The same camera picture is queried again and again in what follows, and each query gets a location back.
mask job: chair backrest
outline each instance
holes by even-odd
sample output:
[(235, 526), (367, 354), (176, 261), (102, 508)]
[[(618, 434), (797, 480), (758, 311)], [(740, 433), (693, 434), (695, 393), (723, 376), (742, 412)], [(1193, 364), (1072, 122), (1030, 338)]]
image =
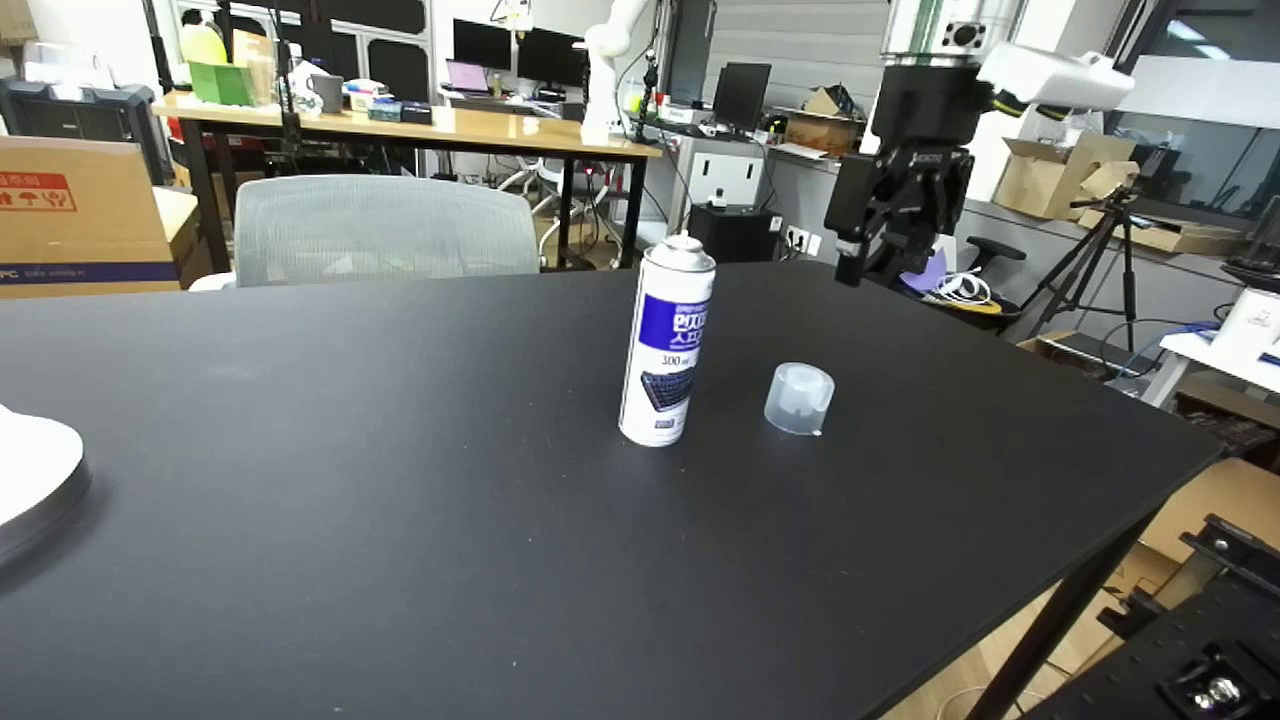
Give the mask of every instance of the chair backrest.
[(235, 283), (355, 275), (528, 275), (519, 196), (414, 177), (278, 177), (235, 196)]

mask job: desk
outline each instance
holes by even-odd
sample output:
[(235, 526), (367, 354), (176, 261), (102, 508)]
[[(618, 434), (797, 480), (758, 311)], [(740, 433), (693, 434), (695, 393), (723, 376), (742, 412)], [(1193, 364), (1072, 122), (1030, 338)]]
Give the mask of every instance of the desk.
[(1280, 368), (1258, 364), (1254, 358), (1258, 351), (1226, 351), (1194, 330), (1164, 336), (1160, 351), (1164, 351), (1164, 358), (1160, 358), (1160, 371), (1152, 376), (1152, 383), (1142, 387), (1142, 403), (1168, 407), (1177, 394), (1177, 383), (1189, 376), (1193, 364), (1237, 376), (1237, 380), (1265, 387), (1273, 394), (1280, 393)]
[[(275, 137), (278, 111), (275, 108), (218, 108), (199, 104), (194, 95), (171, 91), (157, 100), (157, 116), (185, 122), (185, 143), (192, 155), (192, 188), (199, 196), (199, 231), (209, 243), (209, 261), (216, 273), (228, 273), (228, 231), (216, 208), (211, 172), (205, 155), (205, 130), (211, 137)], [(383, 140), (383, 143), (411, 143), (411, 148), (452, 148), (452, 150), (501, 150), (501, 155), (555, 155), (563, 158), (563, 193), (570, 188), (575, 158), (612, 158), (632, 166), (629, 193), (629, 222), (622, 222), (622, 263), (635, 261), (635, 222), (644, 203), (644, 165), (661, 155), (646, 143), (584, 143), (579, 122), (566, 121), (528, 121), (504, 111), (454, 111), (454, 122), (383, 122), (383, 121), (350, 121), (350, 116), (317, 116), (304, 121), (304, 137), (310, 140)], [(566, 203), (561, 208), (561, 263), (566, 254)]]
[(731, 208), (758, 208), (762, 143), (693, 137), (686, 128), (650, 128), (650, 137), (667, 155), (667, 165), (646, 166), (646, 188), (662, 203), (667, 231), (679, 231), (693, 203), (707, 203), (711, 196)]
[[(5, 305), (5, 403), (92, 468), (0, 583), (5, 706), (875, 714), (1062, 572), (1095, 586), (1217, 455), (800, 263), (723, 266), (693, 433), (644, 452), (612, 428), (632, 283)], [(778, 354), (840, 380), (824, 439), (758, 419)]]

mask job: white spray can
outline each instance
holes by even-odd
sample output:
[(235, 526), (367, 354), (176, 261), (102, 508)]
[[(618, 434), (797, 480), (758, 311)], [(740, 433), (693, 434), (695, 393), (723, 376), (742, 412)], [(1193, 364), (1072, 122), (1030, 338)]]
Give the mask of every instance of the white spray can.
[(693, 236), (667, 236), (638, 261), (616, 416), (632, 445), (667, 448), (682, 434), (711, 283), (715, 261)]

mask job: computer monitor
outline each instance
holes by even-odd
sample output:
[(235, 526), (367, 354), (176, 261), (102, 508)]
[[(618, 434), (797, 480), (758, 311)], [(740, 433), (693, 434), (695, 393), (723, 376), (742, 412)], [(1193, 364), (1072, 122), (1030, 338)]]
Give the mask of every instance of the computer monitor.
[(715, 84), (715, 122), (755, 128), (762, 121), (772, 63), (723, 63)]
[(589, 53), (575, 36), (532, 26), (519, 40), (519, 76), (561, 88), (589, 88)]
[(452, 59), (480, 67), (512, 67), (512, 32), (490, 23), (452, 20)]

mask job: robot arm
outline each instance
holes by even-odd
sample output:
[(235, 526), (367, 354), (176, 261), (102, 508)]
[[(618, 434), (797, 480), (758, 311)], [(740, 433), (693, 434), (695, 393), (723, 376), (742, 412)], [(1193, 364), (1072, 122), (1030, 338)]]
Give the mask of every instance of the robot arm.
[(496, 0), (490, 20), (504, 23), (509, 32), (523, 36), (532, 32), (532, 7), (528, 0)]
[(951, 236), (973, 172), (966, 140), (990, 84), (1023, 104), (1115, 108), (1131, 78), (1105, 59), (1060, 59), (1008, 43), (1011, 4), (894, 4), (872, 130), (875, 155), (840, 165), (828, 228), (840, 231), (834, 281), (914, 273)]
[(605, 143), (616, 128), (616, 55), (632, 49), (632, 26), (644, 13), (644, 0), (612, 0), (608, 20), (589, 26), (584, 43), (591, 55), (589, 121), (584, 140)]

